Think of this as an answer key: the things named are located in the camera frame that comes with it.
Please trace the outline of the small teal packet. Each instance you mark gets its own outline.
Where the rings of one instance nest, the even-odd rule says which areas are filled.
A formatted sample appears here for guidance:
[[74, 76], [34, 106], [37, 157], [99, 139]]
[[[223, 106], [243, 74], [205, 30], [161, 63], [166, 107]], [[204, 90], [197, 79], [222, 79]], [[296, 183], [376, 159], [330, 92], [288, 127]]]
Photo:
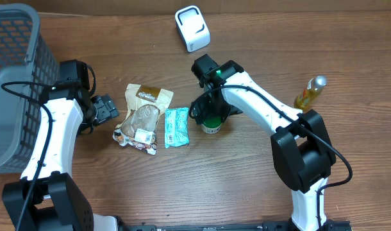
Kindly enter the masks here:
[[189, 144], [189, 108], [171, 108], [165, 111], [165, 147], [179, 147]]

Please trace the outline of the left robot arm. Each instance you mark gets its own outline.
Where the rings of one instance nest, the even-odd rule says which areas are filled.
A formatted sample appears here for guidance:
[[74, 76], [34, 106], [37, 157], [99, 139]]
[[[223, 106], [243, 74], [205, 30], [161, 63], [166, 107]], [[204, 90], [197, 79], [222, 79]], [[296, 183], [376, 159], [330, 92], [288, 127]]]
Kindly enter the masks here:
[[119, 115], [109, 95], [99, 96], [93, 68], [79, 60], [60, 63], [60, 77], [42, 84], [41, 122], [32, 155], [18, 182], [2, 199], [16, 230], [119, 230], [115, 216], [101, 216], [72, 179], [76, 138]]

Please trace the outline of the yellow dish soap bottle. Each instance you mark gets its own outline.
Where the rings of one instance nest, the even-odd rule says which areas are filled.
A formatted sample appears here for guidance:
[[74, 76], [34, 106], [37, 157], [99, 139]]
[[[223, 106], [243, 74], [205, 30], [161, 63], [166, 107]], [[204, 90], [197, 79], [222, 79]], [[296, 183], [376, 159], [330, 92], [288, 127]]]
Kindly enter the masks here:
[[321, 94], [326, 84], [327, 78], [325, 76], [320, 75], [312, 78], [302, 93], [295, 98], [294, 107], [307, 111], [311, 103]]

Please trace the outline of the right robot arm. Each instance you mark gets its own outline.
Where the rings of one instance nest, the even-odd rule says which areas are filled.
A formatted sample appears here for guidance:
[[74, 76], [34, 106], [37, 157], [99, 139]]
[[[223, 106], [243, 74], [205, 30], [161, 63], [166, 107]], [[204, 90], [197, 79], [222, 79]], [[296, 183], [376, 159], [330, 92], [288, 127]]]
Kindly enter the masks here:
[[323, 187], [336, 162], [322, 117], [278, 101], [230, 60], [219, 65], [208, 55], [191, 71], [204, 94], [190, 106], [190, 117], [205, 133], [216, 133], [235, 114], [244, 113], [270, 137], [274, 168], [292, 191], [291, 230], [328, 230]]

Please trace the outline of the clear plastic snack bag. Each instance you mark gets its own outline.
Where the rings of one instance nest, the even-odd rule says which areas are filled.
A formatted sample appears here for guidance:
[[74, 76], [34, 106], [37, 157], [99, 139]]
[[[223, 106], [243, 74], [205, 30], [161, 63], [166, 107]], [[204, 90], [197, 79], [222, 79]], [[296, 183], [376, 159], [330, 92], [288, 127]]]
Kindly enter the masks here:
[[125, 120], [113, 131], [113, 139], [120, 146], [132, 146], [155, 155], [158, 120], [168, 109], [172, 91], [130, 83], [126, 87], [127, 114]]

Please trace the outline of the green lid glass jar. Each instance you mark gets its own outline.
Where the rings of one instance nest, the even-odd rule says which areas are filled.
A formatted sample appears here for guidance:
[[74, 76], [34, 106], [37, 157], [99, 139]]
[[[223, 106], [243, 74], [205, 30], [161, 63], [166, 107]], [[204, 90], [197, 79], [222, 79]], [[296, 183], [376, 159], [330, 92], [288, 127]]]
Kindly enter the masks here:
[[207, 134], [214, 134], [220, 130], [221, 124], [222, 122], [220, 117], [209, 117], [203, 119], [201, 129]]

